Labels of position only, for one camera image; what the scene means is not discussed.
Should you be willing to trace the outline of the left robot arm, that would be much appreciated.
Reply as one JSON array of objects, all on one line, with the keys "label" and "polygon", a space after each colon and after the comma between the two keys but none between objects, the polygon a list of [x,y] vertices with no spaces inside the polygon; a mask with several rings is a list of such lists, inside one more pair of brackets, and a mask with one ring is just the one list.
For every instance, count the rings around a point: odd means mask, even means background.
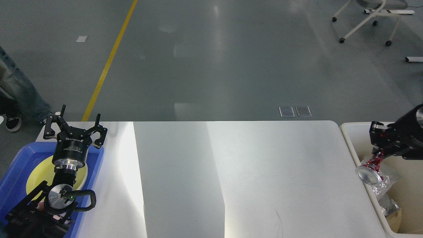
[{"label": "left robot arm", "polygon": [[108,129],[100,124],[101,114],[89,129],[69,126],[64,119],[65,107],[59,114],[49,115],[44,126],[43,138],[57,141],[53,180],[41,181],[5,215],[8,238],[63,238],[73,213],[96,206],[93,190],[74,186],[79,170],[86,166],[89,147],[102,148]]}]

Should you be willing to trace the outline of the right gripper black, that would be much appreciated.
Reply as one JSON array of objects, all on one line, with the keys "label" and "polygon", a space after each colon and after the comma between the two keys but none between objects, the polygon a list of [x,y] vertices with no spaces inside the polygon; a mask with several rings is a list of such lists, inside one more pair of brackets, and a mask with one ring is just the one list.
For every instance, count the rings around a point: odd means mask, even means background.
[{"label": "right gripper black", "polygon": [[394,123],[372,121],[369,129],[372,155],[399,156],[405,160],[423,159],[422,104],[414,107]]}]

